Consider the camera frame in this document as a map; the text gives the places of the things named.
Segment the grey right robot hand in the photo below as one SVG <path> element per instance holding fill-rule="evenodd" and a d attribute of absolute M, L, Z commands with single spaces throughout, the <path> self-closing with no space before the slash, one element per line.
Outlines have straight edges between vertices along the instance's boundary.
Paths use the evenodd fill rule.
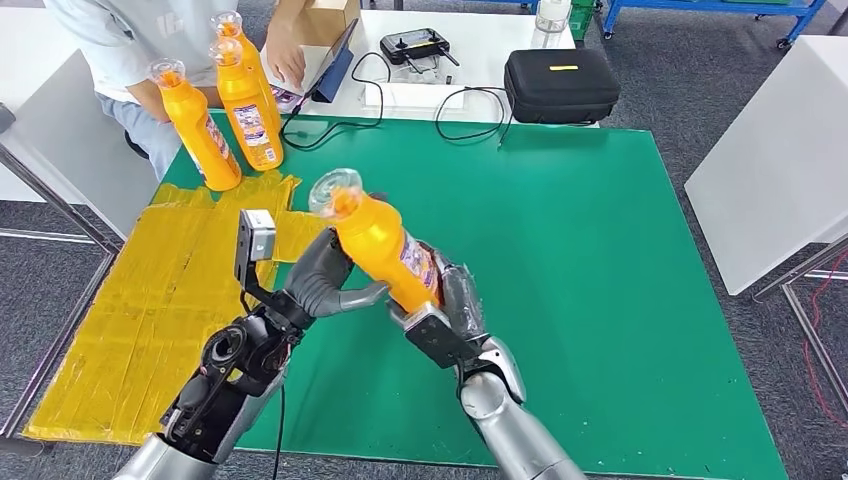
<path fill-rule="evenodd" d="M 390 299 L 386 302 L 390 318 L 416 346 L 461 351 L 464 356 L 478 355 L 488 333 L 473 275 L 465 264 L 453 262 L 427 243 L 421 246 L 433 258 L 440 303 L 436 306 L 428 302 L 410 313 Z"/>

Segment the person's left hand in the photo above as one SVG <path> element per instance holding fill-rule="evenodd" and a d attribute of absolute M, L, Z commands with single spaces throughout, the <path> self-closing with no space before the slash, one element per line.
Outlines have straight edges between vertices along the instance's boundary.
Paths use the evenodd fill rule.
<path fill-rule="evenodd" d="M 295 89 L 301 89 L 305 76 L 305 57 L 301 45 L 286 22 L 269 24 L 266 58 L 272 74 Z"/>

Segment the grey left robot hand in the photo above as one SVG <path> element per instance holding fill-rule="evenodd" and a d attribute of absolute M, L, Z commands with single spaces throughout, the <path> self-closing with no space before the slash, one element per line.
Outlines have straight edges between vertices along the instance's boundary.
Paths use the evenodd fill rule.
<path fill-rule="evenodd" d="M 327 227 L 292 266 L 284 290 L 312 318 L 373 306 L 388 293 L 388 285 L 375 281 L 359 289 L 344 290 L 353 267 L 336 230 Z"/>

